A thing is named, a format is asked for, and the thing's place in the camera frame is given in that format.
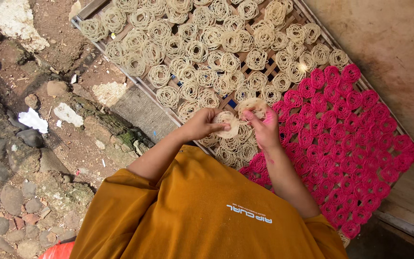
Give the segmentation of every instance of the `rip curl logo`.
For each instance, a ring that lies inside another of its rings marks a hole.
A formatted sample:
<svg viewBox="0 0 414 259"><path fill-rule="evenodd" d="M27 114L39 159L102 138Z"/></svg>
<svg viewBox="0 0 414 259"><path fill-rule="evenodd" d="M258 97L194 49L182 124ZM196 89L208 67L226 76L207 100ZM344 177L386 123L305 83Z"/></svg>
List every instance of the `rip curl logo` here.
<svg viewBox="0 0 414 259"><path fill-rule="evenodd" d="M256 214L260 214L260 215L262 215L262 216L258 216L258 215L255 215L255 214L253 214L253 213L251 213L251 212L248 212L248 211L246 211L247 209L240 209L240 208L236 208L236 207L234 207L234 206L231 206L231 205L226 205L227 207L229 207L232 211L234 211L234 212L237 212L237 213L240 213L240 214L242 214L242 212L244 212L245 213L245 215L247 215L248 217L251 217L251 218L256 218L257 220L260 220L260 221L264 221L264 222L266 222L266 223L269 223L269 224L272 224L272 219L267 219L263 214L261 214L261 213L257 213L256 212Z"/></svg>

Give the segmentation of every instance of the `hand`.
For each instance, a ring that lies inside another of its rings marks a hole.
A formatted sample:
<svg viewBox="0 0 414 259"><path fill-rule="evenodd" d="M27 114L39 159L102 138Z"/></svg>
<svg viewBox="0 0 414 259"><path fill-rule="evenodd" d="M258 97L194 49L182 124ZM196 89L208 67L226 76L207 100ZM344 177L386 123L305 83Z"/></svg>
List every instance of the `hand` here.
<svg viewBox="0 0 414 259"><path fill-rule="evenodd" d="M243 114L245 119L249 121L248 125L252 125L255 128L258 147L261 150L282 148L279 141L279 122L277 121L277 114L271 107L268 106L263 121L258 119L251 111L246 110Z"/></svg>
<svg viewBox="0 0 414 259"><path fill-rule="evenodd" d="M222 112L219 109L203 108L188 120L183 126L178 128L176 132L184 142L199 140L207 137L210 133L219 130L230 130L229 123L212 123L213 118Z"/></svg>

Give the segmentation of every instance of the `concrete wall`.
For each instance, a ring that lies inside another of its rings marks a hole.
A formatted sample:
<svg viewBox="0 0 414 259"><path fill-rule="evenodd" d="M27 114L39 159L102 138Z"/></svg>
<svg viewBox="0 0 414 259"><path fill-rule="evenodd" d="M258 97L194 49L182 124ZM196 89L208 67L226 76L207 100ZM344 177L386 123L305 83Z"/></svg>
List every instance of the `concrete wall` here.
<svg viewBox="0 0 414 259"><path fill-rule="evenodd" d="M414 0L305 0L414 140ZM414 212L414 165L388 200Z"/></svg>

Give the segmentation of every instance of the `pink-stained hand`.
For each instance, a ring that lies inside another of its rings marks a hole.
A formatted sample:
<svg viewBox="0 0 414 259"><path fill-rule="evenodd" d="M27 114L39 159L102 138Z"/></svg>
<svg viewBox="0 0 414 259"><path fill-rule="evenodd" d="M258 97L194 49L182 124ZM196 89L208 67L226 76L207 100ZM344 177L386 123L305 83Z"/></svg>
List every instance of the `pink-stained hand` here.
<svg viewBox="0 0 414 259"><path fill-rule="evenodd" d="M258 119L251 111L244 111L244 117L249 125L255 128L258 147L262 150L282 148L279 141L279 122L277 114L268 106L263 121Z"/></svg>

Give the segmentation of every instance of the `red plastic bag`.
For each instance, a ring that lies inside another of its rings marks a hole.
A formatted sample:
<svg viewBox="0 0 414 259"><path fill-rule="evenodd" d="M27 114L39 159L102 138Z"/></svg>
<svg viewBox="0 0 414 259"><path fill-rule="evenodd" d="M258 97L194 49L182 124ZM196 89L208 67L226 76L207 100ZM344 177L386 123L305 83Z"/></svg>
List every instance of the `red plastic bag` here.
<svg viewBox="0 0 414 259"><path fill-rule="evenodd" d="M49 248L44 254L39 256L38 259L68 259L74 245L74 241L64 244L60 244L59 241L57 245Z"/></svg>

